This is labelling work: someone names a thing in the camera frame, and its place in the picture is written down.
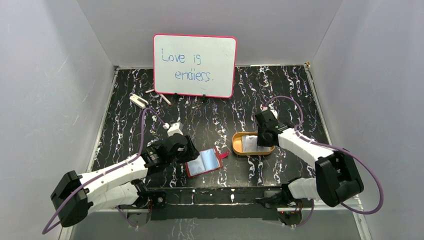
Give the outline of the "red leather card holder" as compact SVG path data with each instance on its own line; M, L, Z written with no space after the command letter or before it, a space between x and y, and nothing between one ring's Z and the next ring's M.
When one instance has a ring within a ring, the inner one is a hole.
M195 160L185 163L188 177L193 178L223 168L223 159L229 155L229 150L221 153L216 147L200 151Z

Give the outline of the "tan oval card tray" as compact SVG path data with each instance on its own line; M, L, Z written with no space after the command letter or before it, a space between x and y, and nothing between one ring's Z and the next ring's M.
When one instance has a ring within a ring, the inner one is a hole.
M238 156L266 156L275 149L274 146L259 146L257 140L257 132L236 132L232 137L232 149Z

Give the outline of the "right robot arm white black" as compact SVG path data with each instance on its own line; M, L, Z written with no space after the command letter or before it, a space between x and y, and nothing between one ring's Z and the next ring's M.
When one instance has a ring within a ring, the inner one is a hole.
M255 115L260 147L280 147L295 154L312 167L315 176L296 178L282 185L281 199L295 207L301 199L322 200L335 207L364 190L353 157L340 150L330 150L277 120L271 110Z

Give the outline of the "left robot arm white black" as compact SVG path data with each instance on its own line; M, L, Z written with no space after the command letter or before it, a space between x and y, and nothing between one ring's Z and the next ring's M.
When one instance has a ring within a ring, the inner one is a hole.
M199 155L190 136L175 133L106 168L82 174L69 171L50 195L55 213L43 233L58 225L74 226L101 209L119 205L144 208L150 198L136 186L142 179L173 163L193 161Z

